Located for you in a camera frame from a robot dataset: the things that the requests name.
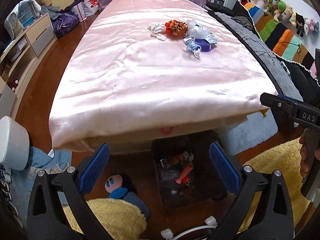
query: drawer handle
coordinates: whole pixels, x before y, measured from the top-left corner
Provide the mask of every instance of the drawer handle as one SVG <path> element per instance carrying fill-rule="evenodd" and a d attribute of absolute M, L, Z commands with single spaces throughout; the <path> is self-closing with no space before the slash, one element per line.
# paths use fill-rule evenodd
<path fill-rule="evenodd" d="M 43 32 L 41 32 L 38 37 L 36 38 L 36 40 L 46 31 L 47 29 L 45 29 Z"/>

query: blanket trim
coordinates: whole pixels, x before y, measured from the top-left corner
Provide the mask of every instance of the blanket trim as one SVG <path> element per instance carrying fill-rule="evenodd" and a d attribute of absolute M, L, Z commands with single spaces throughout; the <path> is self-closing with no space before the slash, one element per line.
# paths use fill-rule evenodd
<path fill-rule="evenodd" d="M 245 47 L 246 49 L 253 55 L 253 57 L 258 61 L 260 66 L 263 68 L 263 70 L 266 72 L 268 78 L 272 81 L 274 84 L 278 94 L 283 95 L 283 91 L 281 90 L 281 87 L 279 86 L 278 82 L 274 78 L 274 76 L 271 74 L 270 70 L 267 68 L 265 63 L 261 60 L 261 58 L 253 51 L 253 49 L 250 47 L 249 44 L 247 44 L 244 39 L 241 38 L 241 36 L 236 33 L 227 23 L 225 23 L 218 15 L 215 13 L 211 15 L 213 18 L 215 18 L 219 23 L 221 23 L 224 27 L 227 28 L 228 31 L 230 31 Z"/>
<path fill-rule="evenodd" d="M 252 20 L 253 27 L 254 27 L 255 31 L 257 32 L 257 34 L 258 34 L 258 36 L 259 36 L 259 39 L 263 42 L 264 45 L 266 45 L 266 44 L 264 43 L 264 41 L 262 40 L 262 38 L 261 38 L 261 36 L 260 36 L 260 33 L 257 31 L 256 26 L 255 26 L 255 24 L 254 24 L 254 21 L 253 21 L 251 15 L 250 15 L 249 11 L 244 7 L 244 5 L 243 5 L 242 3 L 240 3 L 240 4 L 241 4 L 241 6 L 248 12 L 248 15 L 249 15 L 249 17 L 250 17 L 251 20 Z M 286 58 L 283 58 L 283 57 L 279 56 L 278 54 L 276 54 L 276 53 L 273 52 L 273 51 L 271 51 L 271 52 L 272 52 L 273 54 L 277 55 L 277 57 L 283 59 L 284 61 L 287 61 L 287 62 L 290 62 L 290 63 L 295 63 L 295 64 L 298 64 L 298 65 L 300 65 L 301 67 L 303 67 L 307 72 L 310 73 L 310 76 L 316 81 L 318 87 L 320 87 L 319 82 L 318 82 L 318 79 L 317 79 L 316 77 L 314 77 L 314 76 L 311 74 L 310 70 L 306 69 L 306 67 L 305 67 L 304 65 L 300 64 L 299 62 L 296 62 L 296 61 L 292 61 L 292 60 L 288 60 L 288 59 L 286 59 Z"/>

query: metal screw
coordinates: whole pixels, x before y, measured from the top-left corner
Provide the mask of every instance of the metal screw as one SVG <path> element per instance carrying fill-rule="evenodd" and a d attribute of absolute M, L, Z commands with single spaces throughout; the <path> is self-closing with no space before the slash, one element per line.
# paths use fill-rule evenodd
<path fill-rule="evenodd" d="M 252 168 L 250 166 L 244 166 L 244 170 L 246 172 L 251 172 L 252 171 Z"/>
<path fill-rule="evenodd" d="M 75 170 L 76 170 L 76 168 L 75 168 L 74 166 L 69 166 L 69 167 L 67 168 L 67 172 L 68 172 L 68 173 L 73 173 Z"/>
<path fill-rule="evenodd" d="M 280 177 L 280 176 L 281 176 L 281 171 L 276 170 L 276 171 L 275 171 L 275 175 L 278 176 L 278 177 Z"/>
<path fill-rule="evenodd" d="M 41 170 L 41 171 L 38 172 L 38 176 L 39 176 L 39 177 L 42 177 L 42 176 L 44 175 L 44 173 L 45 173 L 45 171 L 44 171 L 44 170 Z"/>

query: purple duffel bag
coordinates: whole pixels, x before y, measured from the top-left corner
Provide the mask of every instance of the purple duffel bag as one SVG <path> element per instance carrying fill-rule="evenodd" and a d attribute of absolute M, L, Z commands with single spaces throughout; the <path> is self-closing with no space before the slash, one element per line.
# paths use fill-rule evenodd
<path fill-rule="evenodd" d="M 80 22 L 74 12 L 60 12 L 62 15 L 52 22 L 53 30 L 58 38 L 71 32 Z"/>

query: bedspread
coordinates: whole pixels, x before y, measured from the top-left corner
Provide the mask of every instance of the bedspread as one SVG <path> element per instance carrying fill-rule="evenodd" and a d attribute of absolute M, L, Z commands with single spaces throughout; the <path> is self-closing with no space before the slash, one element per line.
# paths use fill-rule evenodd
<path fill-rule="evenodd" d="M 172 19 L 195 19 L 218 44 L 196 58 L 181 40 L 150 36 L 150 23 Z M 173 136 L 178 126 L 265 109 L 263 92 L 277 95 L 252 54 L 204 9 L 187 0 L 113 0 L 63 74 L 49 117 L 52 147 L 86 151 L 98 137 L 119 143 Z"/>

